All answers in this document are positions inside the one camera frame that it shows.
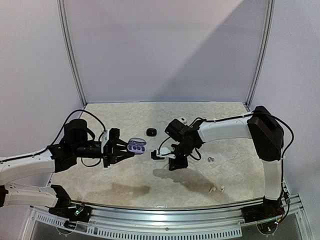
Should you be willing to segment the black gold earbud charging case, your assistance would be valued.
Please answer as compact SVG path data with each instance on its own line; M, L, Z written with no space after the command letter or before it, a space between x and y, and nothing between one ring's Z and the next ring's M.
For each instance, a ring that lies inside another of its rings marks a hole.
M155 137L157 135L157 130L155 128L148 128L146 130L146 135L149 137Z

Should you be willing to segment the blue-grey earbud charging case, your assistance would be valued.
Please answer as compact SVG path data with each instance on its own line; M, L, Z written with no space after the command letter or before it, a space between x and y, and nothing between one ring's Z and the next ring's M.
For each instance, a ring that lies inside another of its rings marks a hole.
M147 142L144 139L133 137L128 141L127 150L135 155L142 155L146 151L146 144Z

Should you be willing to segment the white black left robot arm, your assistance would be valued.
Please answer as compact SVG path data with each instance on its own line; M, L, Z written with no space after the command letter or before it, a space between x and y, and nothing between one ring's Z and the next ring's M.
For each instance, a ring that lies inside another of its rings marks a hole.
M84 119L73 119L63 127L63 138L58 144L28 155L3 157L0 160L0 205L31 205L49 208L52 214L76 218L82 214L83 204L72 200L60 185L36 187L15 184L14 181L37 174L60 173L77 164L77 159L98 159L103 167L132 158L128 143L120 139L120 130L105 130L101 141L88 128Z

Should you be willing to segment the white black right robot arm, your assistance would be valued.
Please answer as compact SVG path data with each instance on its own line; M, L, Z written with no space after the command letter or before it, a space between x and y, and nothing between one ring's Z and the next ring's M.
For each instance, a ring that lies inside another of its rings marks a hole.
M169 170L188 166L187 158L206 143L228 139L251 139L264 171L264 196L257 207L245 207L244 217L254 220L272 218L284 214L281 198L283 190L284 130L279 120L264 106L254 111L221 119L196 118L187 124L174 119L165 133L176 144L170 148L159 146L155 155L167 157Z

